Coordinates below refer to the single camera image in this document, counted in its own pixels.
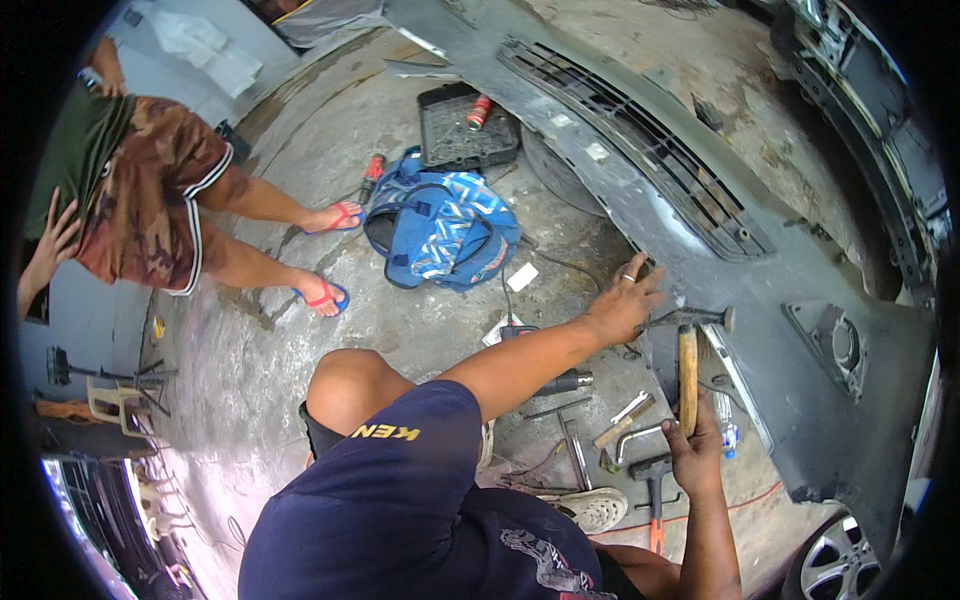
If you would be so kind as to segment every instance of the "yellow lettering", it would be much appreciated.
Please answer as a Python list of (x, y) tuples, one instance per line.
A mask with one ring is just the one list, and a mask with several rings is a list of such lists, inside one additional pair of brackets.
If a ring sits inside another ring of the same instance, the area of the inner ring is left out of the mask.
[(360, 425), (359, 427), (357, 427), (357, 430), (353, 432), (353, 435), (351, 437), (355, 438), (357, 436), (363, 436), (365, 438), (368, 438), (370, 434), (373, 433), (374, 429), (376, 429), (376, 425), (370, 425), (370, 426)]
[(373, 436), (375, 438), (389, 438), (390, 434), (394, 433), (395, 430), (396, 427), (393, 425), (377, 425)]
[(407, 429), (406, 427), (400, 427), (400, 431), (394, 436), (394, 438), (406, 438), (407, 442), (412, 442), (419, 434), (419, 429)]

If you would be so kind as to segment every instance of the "plastic tray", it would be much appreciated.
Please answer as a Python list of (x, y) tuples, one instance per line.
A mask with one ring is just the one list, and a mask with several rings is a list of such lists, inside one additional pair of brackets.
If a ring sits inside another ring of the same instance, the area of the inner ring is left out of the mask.
[(420, 106), (420, 160), (431, 171), (468, 171), (516, 158), (519, 137), (510, 114), (494, 104), (480, 131), (467, 115), (480, 93), (467, 84), (447, 84), (417, 96)]

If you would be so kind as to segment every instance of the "navy blue shirt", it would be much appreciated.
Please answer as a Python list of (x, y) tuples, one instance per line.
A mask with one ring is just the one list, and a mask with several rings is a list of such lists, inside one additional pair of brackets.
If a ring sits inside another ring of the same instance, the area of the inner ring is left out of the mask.
[(476, 487), (480, 424), (476, 398), (452, 381), (377, 413), (267, 502), (240, 599), (615, 598), (568, 516)]

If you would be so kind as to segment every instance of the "water bottle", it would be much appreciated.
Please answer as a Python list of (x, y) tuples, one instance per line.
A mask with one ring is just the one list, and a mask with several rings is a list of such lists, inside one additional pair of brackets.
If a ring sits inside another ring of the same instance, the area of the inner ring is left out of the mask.
[(740, 441), (740, 429), (733, 421), (733, 402), (729, 394), (713, 392), (713, 409), (720, 421), (720, 435), (723, 436), (724, 458), (736, 456), (736, 443)]

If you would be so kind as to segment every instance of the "flip-flop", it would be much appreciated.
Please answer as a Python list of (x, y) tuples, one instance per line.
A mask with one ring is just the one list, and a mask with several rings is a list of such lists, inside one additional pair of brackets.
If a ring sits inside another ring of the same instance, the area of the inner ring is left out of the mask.
[(320, 231), (304, 231), (304, 232), (303, 232), (303, 235), (317, 235), (318, 233), (327, 233), (328, 231), (332, 231), (332, 230), (334, 230), (334, 229), (337, 229), (337, 226), (340, 225), (341, 223), (343, 223), (346, 219), (349, 219), (350, 217), (356, 217), (357, 219), (360, 219), (360, 223), (354, 225), (354, 226), (351, 227), (351, 228), (340, 228), (340, 229), (337, 229), (338, 231), (353, 231), (354, 229), (356, 229), (356, 228), (360, 227), (361, 225), (363, 225), (363, 219), (364, 219), (364, 217), (367, 216), (367, 211), (365, 211), (363, 208), (361, 208), (361, 209), (360, 209), (360, 212), (358, 212), (357, 214), (351, 215), (351, 214), (350, 214), (350, 211), (347, 210), (347, 209), (344, 207), (343, 203), (331, 204), (330, 206), (336, 206), (337, 209), (340, 210), (340, 217), (337, 218), (337, 220), (333, 222), (333, 225), (331, 225), (330, 227), (328, 227), (328, 228), (326, 228), (326, 229), (321, 229)]
[[(333, 304), (340, 309), (340, 312), (338, 312), (336, 315), (330, 315), (330, 316), (336, 317), (337, 315), (343, 314), (343, 312), (347, 310), (347, 305), (350, 304), (350, 294), (347, 293), (346, 289), (337, 285), (336, 283), (330, 283), (330, 285), (332, 285), (333, 287), (337, 288), (338, 290), (344, 293), (343, 300), (340, 300), (339, 302), (336, 300), (333, 301)], [(297, 288), (293, 288), (293, 290), (294, 292), (297, 292), (297, 296), (300, 296), (301, 298), (303, 298), (303, 301), (306, 302), (307, 306), (309, 306), (310, 308), (316, 308), (317, 306), (320, 306), (327, 300), (333, 299), (333, 294), (330, 294), (330, 288), (327, 287), (326, 280), (323, 281), (323, 287), (324, 287), (324, 296), (319, 300), (313, 300), (312, 302), (307, 301), (303, 293), (301, 293), (300, 290), (298, 290)]]

